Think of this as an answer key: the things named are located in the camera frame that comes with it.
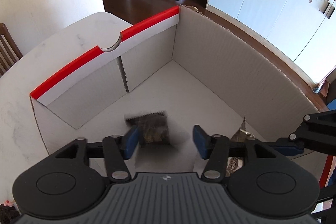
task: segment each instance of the cabinet handle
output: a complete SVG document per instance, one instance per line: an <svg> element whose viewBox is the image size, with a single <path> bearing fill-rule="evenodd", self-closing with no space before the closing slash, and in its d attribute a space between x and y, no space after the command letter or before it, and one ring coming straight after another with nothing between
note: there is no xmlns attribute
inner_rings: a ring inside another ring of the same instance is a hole
<svg viewBox="0 0 336 224"><path fill-rule="evenodd" d="M328 1L327 7L324 9L323 14L325 14L325 12L327 11L329 5L330 5L330 2Z"/></svg>
<svg viewBox="0 0 336 224"><path fill-rule="evenodd" d="M331 16L332 16L332 14L334 13L334 11L335 11L335 7L333 7L334 8L334 10L330 13L330 16L328 17L328 19L330 19L331 18Z"/></svg>

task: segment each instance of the wooden chair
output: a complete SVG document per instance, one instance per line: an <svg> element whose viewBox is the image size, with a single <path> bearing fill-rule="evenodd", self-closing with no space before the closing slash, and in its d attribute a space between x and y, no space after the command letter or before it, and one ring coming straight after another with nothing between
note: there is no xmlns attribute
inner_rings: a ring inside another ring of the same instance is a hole
<svg viewBox="0 0 336 224"><path fill-rule="evenodd" d="M0 23L0 75L23 57L5 24Z"/></svg>

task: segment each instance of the red object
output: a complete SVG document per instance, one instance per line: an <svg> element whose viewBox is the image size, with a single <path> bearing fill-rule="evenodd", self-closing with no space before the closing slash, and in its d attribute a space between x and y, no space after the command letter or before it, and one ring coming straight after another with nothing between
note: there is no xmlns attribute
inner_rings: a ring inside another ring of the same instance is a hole
<svg viewBox="0 0 336 224"><path fill-rule="evenodd" d="M174 15L177 15L180 12L179 6L174 6L172 8L169 8L161 13L158 13L156 15L153 15L129 28L126 30L121 31L121 41L125 41L126 39L129 39L130 37L134 36L135 34L142 32L143 30L152 27L153 25L170 18Z"/></svg>
<svg viewBox="0 0 336 224"><path fill-rule="evenodd" d="M74 72L76 69L80 68L93 58L97 57L98 55L102 54L103 51L98 47L95 46L94 48L90 49L88 52L84 53L80 57L77 57L75 60L70 62L68 65L60 69L54 75L49 77L46 81L44 81L41 85L39 85L36 89L34 89L30 96L34 99L40 98L47 90L51 89L54 85L64 79L66 76Z"/></svg>
<svg viewBox="0 0 336 224"><path fill-rule="evenodd" d="M327 183L331 165L333 163L333 158L334 156L328 155L327 160L325 161L325 165L324 165L322 175L320 177L320 182L319 182L320 188L323 188Z"/></svg>

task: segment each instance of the logo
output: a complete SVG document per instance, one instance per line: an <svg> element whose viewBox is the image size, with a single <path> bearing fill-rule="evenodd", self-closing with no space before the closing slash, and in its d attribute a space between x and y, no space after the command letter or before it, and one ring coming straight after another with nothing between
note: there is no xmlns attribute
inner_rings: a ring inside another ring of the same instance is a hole
<svg viewBox="0 0 336 224"><path fill-rule="evenodd" d="M165 181L168 181L168 180L171 180L171 176L165 175L164 177L162 177L162 179Z"/></svg>

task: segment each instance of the cardboard box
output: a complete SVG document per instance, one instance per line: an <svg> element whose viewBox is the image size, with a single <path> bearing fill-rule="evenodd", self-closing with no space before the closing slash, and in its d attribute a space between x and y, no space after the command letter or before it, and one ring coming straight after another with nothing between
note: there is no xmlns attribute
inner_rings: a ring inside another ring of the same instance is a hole
<svg viewBox="0 0 336 224"><path fill-rule="evenodd" d="M259 52L184 6L127 28L110 47L87 51L41 83L31 100L49 153L76 137L123 135L125 116L166 111L174 148L151 156L136 151L126 161L132 174L198 171L206 162L192 141L195 124L230 138L246 116L248 131L275 141L317 112ZM307 156L296 161L319 179L326 155ZM91 166L104 174L103 160Z"/></svg>

